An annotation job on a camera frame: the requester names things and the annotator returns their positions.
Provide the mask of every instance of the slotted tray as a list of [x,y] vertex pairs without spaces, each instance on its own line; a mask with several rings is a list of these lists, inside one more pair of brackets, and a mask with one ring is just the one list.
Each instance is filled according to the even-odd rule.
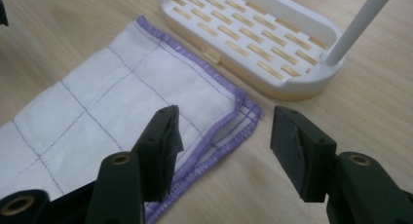
[[297,100],[319,93],[347,52],[340,50],[327,64],[341,31],[290,0],[161,0],[161,5],[183,39],[272,97]]

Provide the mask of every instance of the white cloth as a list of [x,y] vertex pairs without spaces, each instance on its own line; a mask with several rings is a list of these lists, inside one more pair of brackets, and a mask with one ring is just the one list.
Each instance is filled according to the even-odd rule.
[[154,222],[253,132],[261,110],[144,17],[0,128],[0,199],[42,189],[54,200],[94,181],[105,157],[130,151],[154,113],[172,104],[184,151],[171,194],[146,206]]

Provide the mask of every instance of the tabletop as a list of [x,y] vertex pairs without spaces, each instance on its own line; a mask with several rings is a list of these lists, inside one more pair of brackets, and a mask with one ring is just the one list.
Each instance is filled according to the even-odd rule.
[[[365,0],[292,0],[343,31]],[[0,124],[61,80],[126,25],[145,16],[174,34],[159,0],[3,0],[0,26]],[[324,204],[305,204],[270,150],[277,105],[303,113],[337,142],[337,153],[376,159],[413,192],[413,0],[390,0],[348,52],[342,70],[315,97],[282,101],[262,95],[219,65],[224,77],[263,109],[254,134],[200,178],[159,223],[328,223]]]

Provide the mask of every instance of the screw hole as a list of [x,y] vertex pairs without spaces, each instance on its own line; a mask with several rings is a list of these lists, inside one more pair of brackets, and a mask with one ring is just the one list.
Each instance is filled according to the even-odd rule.
[[34,198],[32,196],[17,197],[3,206],[3,208],[1,209],[1,214],[4,216],[13,216],[19,214],[30,208],[33,203]]
[[353,155],[351,155],[351,156],[349,157],[349,159],[350,159],[353,163],[355,163],[355,164],[357,164],[357,165],[360,165],[360,166],[366,167],[366,166],[369,166],[369,165],[370,165],[370,160],[368,160],[367,158],[365,158],[365,157],[363,157],[363,156],[361,156],[361,155],[353,154]]
[[119,155],[112,159],[112,164],[116,166],[122,165],[122,164],[127,163],[130,159],[131,157],[129,155]]

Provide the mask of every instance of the black plastic part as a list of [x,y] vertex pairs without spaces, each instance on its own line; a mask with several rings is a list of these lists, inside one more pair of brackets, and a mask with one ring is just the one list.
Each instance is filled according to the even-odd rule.
[[276,106],[271,149],[304,202],[324,202],[336,145],[298,111]]
[[327,191],[328,203],[326,211],[330,224],[355,223],[352,210],[335,177],[329,180]]
[[356,223],[413,223],[413,205],[374,159],[342,153],[335,174]]
[[0,201],[0,223],[35,224],[49,203],[49,196],[41,190],[14,193]]
[[170,191],[176,156],[183,150],[178,120],[176,105],[159,110],[133,146],[139,155],[145,202],[160,202]]
[[403,191],[404,194],[406,195],[407,199],[409,199],[410,203],[413,205],[413,194]]
[[87,224],[144,223],[139,160],[132,152],[105,158],[94,184]]
[[7,21],[7,16],[6,16],[6,9],[4,8],[2,0],[0,0],[0,25],[1,24],[9,26],[9,22]]
[[91,182],[50,202],[38,223],[85,223],[93,191],[94,182]]

